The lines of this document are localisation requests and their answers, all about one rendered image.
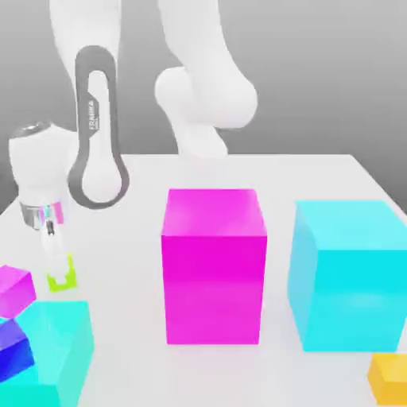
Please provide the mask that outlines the small blue cube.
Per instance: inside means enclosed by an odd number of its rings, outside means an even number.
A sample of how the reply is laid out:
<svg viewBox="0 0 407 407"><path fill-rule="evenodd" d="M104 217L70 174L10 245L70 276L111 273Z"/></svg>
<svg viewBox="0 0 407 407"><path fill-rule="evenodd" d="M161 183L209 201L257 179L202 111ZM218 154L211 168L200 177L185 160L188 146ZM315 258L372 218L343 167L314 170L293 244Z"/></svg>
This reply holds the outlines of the small blue cube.
<svg viewBox="0 0 407 407"><path fill-rule="evenodd" d="M14 320L0 324L0 382L34 365L29 338Z"/></svg>

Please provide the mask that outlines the large teal box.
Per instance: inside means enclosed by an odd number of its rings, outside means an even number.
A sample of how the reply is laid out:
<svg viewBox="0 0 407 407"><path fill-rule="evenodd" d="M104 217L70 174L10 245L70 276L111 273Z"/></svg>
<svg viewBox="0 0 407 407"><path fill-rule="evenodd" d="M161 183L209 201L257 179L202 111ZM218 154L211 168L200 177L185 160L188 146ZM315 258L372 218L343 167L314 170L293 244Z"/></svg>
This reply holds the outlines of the large teal box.
<svg viewBox="0 0 407 407"><path fill-rule="evenodd" d="M78 407L95 348L83 300L37 300L16 322L34 364L0 382L0 407Z"/></svg>

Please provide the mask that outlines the small violet cube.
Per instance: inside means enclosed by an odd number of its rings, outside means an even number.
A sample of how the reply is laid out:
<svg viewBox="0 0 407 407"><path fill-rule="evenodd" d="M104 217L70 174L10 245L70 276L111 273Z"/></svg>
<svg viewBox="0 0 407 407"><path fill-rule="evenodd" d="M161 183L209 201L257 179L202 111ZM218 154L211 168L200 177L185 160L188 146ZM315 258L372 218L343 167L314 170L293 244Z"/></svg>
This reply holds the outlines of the small violet cube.
<svg viewBox="0 0 407 407"><path fill-rule="evenodd" d="M36 298L29 271L8 265L0 266L0 318L15 318Z"/></svg>

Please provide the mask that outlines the large cyan box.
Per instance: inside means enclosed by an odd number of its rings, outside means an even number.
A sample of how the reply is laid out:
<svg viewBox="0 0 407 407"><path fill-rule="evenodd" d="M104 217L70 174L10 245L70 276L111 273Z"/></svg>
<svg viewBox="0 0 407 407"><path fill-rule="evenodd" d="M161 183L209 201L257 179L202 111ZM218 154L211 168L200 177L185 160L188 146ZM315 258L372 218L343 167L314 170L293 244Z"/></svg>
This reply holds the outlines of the large cyan box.
<svg viewBox="0 0 407 407"><path fill-rule="evenodd" d="M397 350L407 224L382 200L298 200L287 293L304 351Z"/></svg>

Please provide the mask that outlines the small lime cube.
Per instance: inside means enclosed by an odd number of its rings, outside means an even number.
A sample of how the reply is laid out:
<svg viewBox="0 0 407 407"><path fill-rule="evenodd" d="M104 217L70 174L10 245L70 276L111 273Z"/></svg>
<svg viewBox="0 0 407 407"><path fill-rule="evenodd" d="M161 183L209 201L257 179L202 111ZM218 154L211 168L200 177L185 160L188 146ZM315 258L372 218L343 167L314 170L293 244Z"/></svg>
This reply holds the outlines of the small lime cube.
<svg viewBox="0 0 407 407"><path fill-rule="evenodd" d="M47 282L52 293L74 289L77 286L76 269L70 253L53 259L47 269Z"/></svg>

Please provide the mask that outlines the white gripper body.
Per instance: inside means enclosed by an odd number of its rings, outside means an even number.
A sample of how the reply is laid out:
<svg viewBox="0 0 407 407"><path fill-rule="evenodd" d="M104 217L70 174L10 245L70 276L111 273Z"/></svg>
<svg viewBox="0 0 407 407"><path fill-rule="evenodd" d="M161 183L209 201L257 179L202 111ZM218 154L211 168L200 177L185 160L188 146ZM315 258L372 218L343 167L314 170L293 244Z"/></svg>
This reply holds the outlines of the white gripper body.
<svg viewBox="0 0 407 407"><path fill-rule="evenodd" d="M60 236L44 233L41 235L41 243L48 272L51 275L66 275L69 270L68 255Z"/></svg>

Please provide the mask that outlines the small yellow cube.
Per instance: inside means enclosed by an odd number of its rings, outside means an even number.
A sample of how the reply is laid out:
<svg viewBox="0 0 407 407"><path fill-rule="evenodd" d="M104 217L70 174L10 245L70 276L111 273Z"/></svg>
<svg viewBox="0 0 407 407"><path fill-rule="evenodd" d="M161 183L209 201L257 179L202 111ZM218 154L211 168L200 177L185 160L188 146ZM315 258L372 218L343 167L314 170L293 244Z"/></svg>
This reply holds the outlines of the small yellow cube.
<svg viewBox="0 0 407 407"><path fill-rule="evenodd" d="M375 353L367 374L378 405L407 406L407 354Z"/></svg>

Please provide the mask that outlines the large magenta box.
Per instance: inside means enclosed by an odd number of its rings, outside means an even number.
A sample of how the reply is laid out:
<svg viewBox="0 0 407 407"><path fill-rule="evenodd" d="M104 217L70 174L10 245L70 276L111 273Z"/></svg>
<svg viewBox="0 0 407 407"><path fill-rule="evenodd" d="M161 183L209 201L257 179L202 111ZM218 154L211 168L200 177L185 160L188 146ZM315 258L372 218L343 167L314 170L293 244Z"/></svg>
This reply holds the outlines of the large magenta box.
<svg viewBox="0 0 407 407"><path fill-rule="evenodd" d="M255 190L170 189L161 231L167 342L257 344L266 251Z"/></svg>

